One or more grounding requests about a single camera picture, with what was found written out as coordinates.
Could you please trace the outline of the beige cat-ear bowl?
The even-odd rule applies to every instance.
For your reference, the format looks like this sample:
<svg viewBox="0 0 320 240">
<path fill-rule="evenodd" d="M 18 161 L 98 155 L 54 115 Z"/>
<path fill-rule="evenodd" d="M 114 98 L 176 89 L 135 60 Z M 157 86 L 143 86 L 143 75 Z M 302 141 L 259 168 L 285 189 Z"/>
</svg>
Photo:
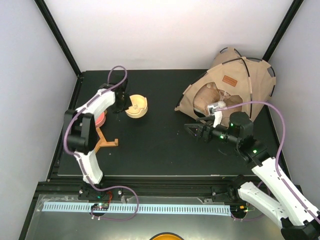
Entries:
<svg viewBox="0 0 320 240">
<path fill-rule="evenodd" d="M 130 100 L 132 106 L 125 110 L 126 115 L 132 119 L 142 118 L 148 111 L 147 98 L 139 94 L 133 94 L 130 96 Z"/>
</svg>

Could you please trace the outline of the white pompom toy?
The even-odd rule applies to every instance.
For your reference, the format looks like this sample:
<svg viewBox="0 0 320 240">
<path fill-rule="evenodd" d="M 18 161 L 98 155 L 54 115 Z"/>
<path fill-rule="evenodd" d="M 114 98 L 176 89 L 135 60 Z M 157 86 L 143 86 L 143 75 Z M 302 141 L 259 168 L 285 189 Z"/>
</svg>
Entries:
<svg viewBox="0 0 320 240">
<path fill-rule="evenodd" d="M 224 101 L 219 101 L 218 105 L 220 108 L 224 108 L 226 106 L 226 103 Z"/>
</svg>

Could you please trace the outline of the beige patterned pillow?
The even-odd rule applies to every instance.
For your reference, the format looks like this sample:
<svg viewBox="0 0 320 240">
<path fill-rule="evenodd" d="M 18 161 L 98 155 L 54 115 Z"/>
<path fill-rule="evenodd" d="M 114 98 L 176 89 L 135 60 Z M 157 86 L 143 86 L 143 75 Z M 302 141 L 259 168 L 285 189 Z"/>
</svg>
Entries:
<svg viewBox="0 0 320 240">
<path fill-rule="evenodd" d="M 208 105 L 223 101 L 226 106 L 233 106 L 243 102 L 239 95 L 230 95 L 228 92 L 218 89 L 214 82 L 209 82 L 197 92 L 193 99 L 193 109 L 199 114 L 208 116 Z"/>
</svg>

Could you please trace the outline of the beige black pet tent fabric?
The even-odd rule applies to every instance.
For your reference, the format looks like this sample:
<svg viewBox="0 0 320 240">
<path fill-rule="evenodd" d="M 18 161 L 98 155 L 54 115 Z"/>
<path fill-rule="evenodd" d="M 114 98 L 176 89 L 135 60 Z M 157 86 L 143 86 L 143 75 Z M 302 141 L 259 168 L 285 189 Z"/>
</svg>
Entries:
<svg viewBox="0 0 320 240">
<path fill-rule="evenodd" d="M 265 60 L 245 57 L 233 47 L 223 48 L 212 66 L 182 93 L 175 111 L 197 119 L 209 116 L 208 105 L 222 101 L 221 124 L 228 126 L 230 115 L 245 112 L 254 121 L 276 86 L 276 75 Z"/>
</svg>

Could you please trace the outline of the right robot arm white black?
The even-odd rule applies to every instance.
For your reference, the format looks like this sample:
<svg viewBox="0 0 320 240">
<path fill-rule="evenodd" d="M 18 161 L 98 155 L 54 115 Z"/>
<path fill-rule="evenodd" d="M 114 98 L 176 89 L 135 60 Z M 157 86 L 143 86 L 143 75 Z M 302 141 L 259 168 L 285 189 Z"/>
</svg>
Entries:
<svg viewBox="0 0 320 240">
<path fill-rule="evenodd" d="M 269 196 L 243 175 L 237 176 L 227 189 L 228 198 L 243 200 L 270 220 L 286 240 L 316 240 L 320 236 L 320 211 L 308 201 L 279 167 L 267 147 L 254 138 L 254 124 L 244 112 L 230 115 L 229 125 L 214 125 L 215 117 L 202 117 L 185 124 L 185 130 L 196 139 L 209 142 L 219 139 L 234 146 L 247 167 L 272 193 Z"/>
</svg>

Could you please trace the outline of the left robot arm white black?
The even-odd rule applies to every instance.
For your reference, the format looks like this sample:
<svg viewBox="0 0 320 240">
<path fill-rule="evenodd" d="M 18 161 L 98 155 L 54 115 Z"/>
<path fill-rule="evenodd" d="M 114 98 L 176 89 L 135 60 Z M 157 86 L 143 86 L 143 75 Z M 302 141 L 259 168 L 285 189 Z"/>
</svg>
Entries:
<svg viewBox="0 0 320 240">
<path fill-rule="evenodd" d="M 118 112 L 131 106 L 127 84 L 126 77 L 117 84 L 105 83 L 86 103 L 64 114 L 63 149 L 76 159 L 83 181 L 91 186 L 89 193 L 97 200 L 103 199 L 112 188 L 101 183 L 104 174 L 95 153 L 99 141 L 96 120 L 111 106 Z"/>
</svg>

